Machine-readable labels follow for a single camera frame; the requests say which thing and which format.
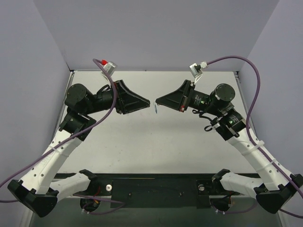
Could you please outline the blue key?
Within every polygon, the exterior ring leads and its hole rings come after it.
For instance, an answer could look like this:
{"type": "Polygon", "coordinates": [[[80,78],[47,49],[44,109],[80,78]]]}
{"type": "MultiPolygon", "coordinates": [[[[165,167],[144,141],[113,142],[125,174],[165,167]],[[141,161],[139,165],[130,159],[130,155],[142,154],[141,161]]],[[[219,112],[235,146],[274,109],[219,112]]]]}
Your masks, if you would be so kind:
{"type": "Polygon", "coordinates": [[[158,113],[158,108],[157,108],[158,105],[156,104],[156,102],[154,102],[153,105],[154,105],[155,113],[157,114],[158,113]]]}

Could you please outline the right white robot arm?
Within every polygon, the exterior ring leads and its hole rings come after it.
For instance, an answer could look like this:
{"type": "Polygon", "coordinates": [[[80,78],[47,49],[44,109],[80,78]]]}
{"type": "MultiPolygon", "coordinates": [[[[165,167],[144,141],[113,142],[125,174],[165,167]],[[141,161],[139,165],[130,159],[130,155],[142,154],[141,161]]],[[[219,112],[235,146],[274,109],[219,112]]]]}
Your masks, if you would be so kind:
{"type": "Polygon", "coordinates": [[[235,90],[228,84],[219,84],[210,94],[195,90],[189,80],[176,91],[156,99],[156,104],[184,112],[192,108],[194,114],[204,118],[215,116],[211,128],[225,141],[234,146],[258,173],[250,178],[222,169],[212,177],[211,187],[216,193],[233,191],[250,196],[267,212],[276,214],[303,185],[301,174],[286,170],[265,148],[245,119],[232,104],[235,90]]]}

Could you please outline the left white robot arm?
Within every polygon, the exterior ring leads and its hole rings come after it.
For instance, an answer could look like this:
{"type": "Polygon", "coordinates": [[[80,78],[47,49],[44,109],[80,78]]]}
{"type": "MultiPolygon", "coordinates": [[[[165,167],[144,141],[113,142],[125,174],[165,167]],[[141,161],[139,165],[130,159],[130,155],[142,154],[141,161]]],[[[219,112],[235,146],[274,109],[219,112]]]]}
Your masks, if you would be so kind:
{"type": "Polygon", "coordinates": [[[97,121],[89,115],[114,109],[129,114],[150,107],[150,101],[131,91],[122,80],[103,86],[96,94],[84,85],[74,84],[64,101],[67,114],[41,159],[20,180],[11,180],[8,190],[39,217],[45,217],[62,199],[75,193],[91,195],[98,191],[97,176],[88,170],[54,182],[69,155],[87,138],[97,121]]]}

